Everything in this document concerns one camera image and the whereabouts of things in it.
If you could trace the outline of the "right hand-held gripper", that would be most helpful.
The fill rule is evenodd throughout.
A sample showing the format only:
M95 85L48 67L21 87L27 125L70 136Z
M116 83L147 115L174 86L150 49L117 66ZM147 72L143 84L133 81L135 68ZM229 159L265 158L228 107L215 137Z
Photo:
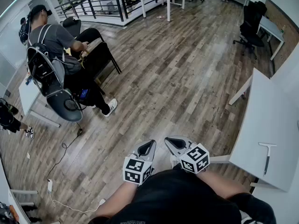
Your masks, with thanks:
M168 136L164 142L171 154L179 159L181 168L187 172L197 174L210 164L208 150L185 136Z

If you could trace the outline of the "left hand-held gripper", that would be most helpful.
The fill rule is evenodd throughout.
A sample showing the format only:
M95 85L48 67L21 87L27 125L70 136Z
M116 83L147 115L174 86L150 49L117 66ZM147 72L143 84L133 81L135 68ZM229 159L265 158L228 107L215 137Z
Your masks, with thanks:
M134 146L132 154L125 157L123 163L124 181L142 185L151 176L156 145L155 140L146 140Z

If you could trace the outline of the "white squeegee with black handle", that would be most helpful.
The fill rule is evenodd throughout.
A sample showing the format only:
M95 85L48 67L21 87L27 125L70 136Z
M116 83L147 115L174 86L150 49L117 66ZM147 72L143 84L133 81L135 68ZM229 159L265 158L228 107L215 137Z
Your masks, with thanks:
M267 158L266 158L265 168L264 168L264 172L263 172L263 175L266 175L267 170L268 170L269 161L270 161L270 156L271 156L271 148L276 147L277 144L262 143L262 142L259 142L258 144L260 146L267 147Z

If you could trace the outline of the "person's right forearm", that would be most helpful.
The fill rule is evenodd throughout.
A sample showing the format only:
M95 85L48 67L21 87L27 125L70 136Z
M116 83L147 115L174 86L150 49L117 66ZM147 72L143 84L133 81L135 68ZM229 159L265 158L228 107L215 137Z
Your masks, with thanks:
M213 171L201 171L197 173L196 176L210 186L217 195L224 199L229 199L237 194L249 194L249 191L246 190L242 184Z

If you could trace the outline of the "person's left forearm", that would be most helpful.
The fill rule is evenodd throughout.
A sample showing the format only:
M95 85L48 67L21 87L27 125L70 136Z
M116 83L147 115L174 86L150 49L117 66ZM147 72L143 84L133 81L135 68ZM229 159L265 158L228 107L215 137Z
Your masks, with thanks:
M111 218L130 204L136 194L138 184L124 182L95 212L96 216Z

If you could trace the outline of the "person's white shoe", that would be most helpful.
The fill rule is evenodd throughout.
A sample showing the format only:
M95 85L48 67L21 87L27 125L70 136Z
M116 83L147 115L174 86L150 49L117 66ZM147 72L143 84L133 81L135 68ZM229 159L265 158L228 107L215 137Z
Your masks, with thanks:
M171 161L172 169L175 169L175 170L181 169L180 161L176 156L171 155L170 156L170 161Z

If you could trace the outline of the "person's dark shirt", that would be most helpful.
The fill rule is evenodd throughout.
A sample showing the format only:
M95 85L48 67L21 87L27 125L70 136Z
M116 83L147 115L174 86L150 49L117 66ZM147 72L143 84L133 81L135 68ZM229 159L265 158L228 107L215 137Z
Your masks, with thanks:
M139 185L130 204L88 224L277 224L272 207L250 193L217 195L195 174L168 169Z

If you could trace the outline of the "white curved desk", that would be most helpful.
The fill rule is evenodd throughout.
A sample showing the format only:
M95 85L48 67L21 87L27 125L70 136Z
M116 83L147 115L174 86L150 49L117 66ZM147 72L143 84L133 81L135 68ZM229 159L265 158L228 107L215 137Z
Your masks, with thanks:
M253 69L242 125L230 163L277 189L289 191L299 160L299 109L269 78ZM271 148L267 174L263 175L267 147Z

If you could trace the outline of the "dark round stool seat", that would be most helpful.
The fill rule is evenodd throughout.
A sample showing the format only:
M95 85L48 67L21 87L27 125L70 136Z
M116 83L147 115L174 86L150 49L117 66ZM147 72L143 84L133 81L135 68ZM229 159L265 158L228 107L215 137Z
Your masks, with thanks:
M46 97L48 105L62 119L79 122L83 118L80 104L68 89L59 90Z

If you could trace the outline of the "white low table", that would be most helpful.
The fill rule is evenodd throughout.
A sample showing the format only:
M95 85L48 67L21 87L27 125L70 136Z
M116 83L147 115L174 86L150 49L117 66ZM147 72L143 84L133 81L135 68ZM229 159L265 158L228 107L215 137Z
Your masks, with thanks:
M33 83L33 81L30 81L29 84L26 84L27 79L23 79L19 86L19 94L21 99L21 105L23 108L24 115L30 114L37 119L44 121L52 126L55 126L57 128L60 127L59 123L56 123L47 117L45 117L44 114L39 113L34 110L34 105L36 103L39 103L43 107L47 108L48 110L51 110L49 105L45 102L44 98L40 98L41 93L37 86Z

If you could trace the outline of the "black chair backrest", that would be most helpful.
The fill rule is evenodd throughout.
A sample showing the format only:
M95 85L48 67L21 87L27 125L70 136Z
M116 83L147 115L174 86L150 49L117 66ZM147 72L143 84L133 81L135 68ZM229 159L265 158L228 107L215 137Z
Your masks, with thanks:
M73 36L77 37L80 34L81 29L81 20L80 19L74 19L73 17L66 18L62 26Z

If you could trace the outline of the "white rectangular desk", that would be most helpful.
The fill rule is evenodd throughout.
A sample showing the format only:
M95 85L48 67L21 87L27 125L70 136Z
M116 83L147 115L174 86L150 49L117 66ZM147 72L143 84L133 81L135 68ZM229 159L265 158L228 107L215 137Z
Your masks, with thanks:
M268 44L270 43L270 40L272 37L275 37L276 39L278 39L280 41L280 44L278 45L276 50L272 53L272 56L271 56L271 61L272 61L285 42L285 40L283 38L283 33L278 29L278 27L275 23L270 21L265 16L262 16L262 18L260 20L257 33L259 32L260 28L263 28L269 34L269 37L267 39Z

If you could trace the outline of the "black metal railing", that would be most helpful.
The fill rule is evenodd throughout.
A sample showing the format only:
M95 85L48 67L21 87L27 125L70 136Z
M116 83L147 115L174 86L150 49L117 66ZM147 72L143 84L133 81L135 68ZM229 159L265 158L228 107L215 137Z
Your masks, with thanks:
M53 6L61 21L72 17L123 26L142 15L141 0L54 0Z

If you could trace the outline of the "white metal frame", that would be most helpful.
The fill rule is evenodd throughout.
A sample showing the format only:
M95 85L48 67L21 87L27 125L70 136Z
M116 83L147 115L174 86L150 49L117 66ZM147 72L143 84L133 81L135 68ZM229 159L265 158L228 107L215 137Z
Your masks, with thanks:
M35 204L31 201L31 198L36 195L38 195L37 190L8 190L8 205L12 206L18 224L32 223L23 210L23 206L34 206Z

